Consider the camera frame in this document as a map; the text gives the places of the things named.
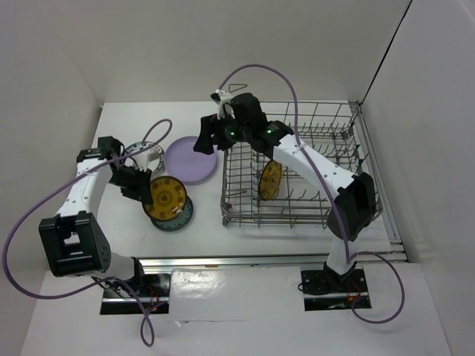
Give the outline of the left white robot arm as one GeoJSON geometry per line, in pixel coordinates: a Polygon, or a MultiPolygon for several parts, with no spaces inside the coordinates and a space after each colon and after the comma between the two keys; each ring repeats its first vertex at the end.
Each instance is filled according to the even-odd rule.
{"type": "Polygon", "coordinates": [[[123,149],[112,136],[98,139],[95,148],[84,149],[76,158],[76,179],[54,217],[41,220],[39,233],[47,262],[56,277],[89,276],[120,280],[131,296],[146,287],[143,267],[136,257],[114,253],[99,226],[97,214],[107,185],[140,203],[152,201],[151,170],[147,165],[126,165],[133,154],[147,157],[153,143],[144,142],[133,151],[123,149]]]}

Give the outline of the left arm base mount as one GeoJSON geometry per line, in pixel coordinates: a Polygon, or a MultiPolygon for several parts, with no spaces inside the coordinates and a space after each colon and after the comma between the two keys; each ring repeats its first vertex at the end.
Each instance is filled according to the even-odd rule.
{"type": "MultiPolygon", "coordinates": [[[[145,274],[143,285],[135,292],[144,309],[152,314],[168,314],[171,289],[171,272],[145,274]]],[[[106,283],[103,287],[99,313],[101,315],[142,314],[136,299],[117,282],[106,283]]]]}

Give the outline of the white plate floral rim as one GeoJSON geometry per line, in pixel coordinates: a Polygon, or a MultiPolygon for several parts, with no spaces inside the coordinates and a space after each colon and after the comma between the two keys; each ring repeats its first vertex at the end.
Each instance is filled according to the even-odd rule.
{"type": "Polygon", "coordinates": [[[148,169],[152,176],[164,172],[164,153],[160,145],[153,145],[153,142],[149,141],[135,142],[124,150],[125,156],[131,155],[126,160],[128,165],[142,171],[148,169]]]}

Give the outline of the yellow patterned plate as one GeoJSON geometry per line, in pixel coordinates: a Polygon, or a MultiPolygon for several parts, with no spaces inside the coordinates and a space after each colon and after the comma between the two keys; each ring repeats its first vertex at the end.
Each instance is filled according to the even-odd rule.
{"type": "Polygon", "coordinates": [[[152,204],[142,204],[148,217],[168,222],[183,212],[188,194],[184,184],[177,178],[162,176],[153,179],[150,190],[152,204]]]}
{"type": "Polygon", "coordinates": [[[282,176],[282,164],[271,160],[265,165],[258,184],[258,194],[262,200],[272,200],[278,195],[282,176]]]}

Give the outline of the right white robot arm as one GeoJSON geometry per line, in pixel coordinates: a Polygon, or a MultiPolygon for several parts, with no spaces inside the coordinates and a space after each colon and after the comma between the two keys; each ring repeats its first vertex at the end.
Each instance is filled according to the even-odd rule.
{"type": "Polygon", "coordinates": [[[327,226],[334,235],[324,264],[324,282],[333,291],[342,290],[356,267],[358,236],[377,213],[373,178],[342,168],[308,146],[290,126],[268,120],[251,93],[233,96],[216,90],[210,97],[218,106],[217,113],[201,118],[194,151],[210,155],[245,142],[253,151],[322,188],[331,205],[327,226]]]}

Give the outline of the blue patterned plate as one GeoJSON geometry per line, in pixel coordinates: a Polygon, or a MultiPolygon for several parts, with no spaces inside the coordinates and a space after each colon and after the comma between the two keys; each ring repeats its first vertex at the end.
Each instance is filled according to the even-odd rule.
{"type": "Polygon", "coordinates": [[[191,199],[188,197],[186,199],[186,204],[183,208],[183,211],[179,213],[174,219],[163,222],[151,218],[151,224],[164,232],[175,232],[179,231],[182,228],[185,228],[191,221],[194,213],[194,205],[191,199]]]}

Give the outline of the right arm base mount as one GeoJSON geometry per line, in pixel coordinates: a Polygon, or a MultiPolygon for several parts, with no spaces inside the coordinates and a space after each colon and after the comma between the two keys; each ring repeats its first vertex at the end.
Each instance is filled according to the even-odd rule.
{"type": "Polygon", "coordinates": [[[356,268],[344,281],[337,281],[323,269],[301,271],[297,289],[302,293],[306,312],[371,309],[364,269],[356,268]]]}

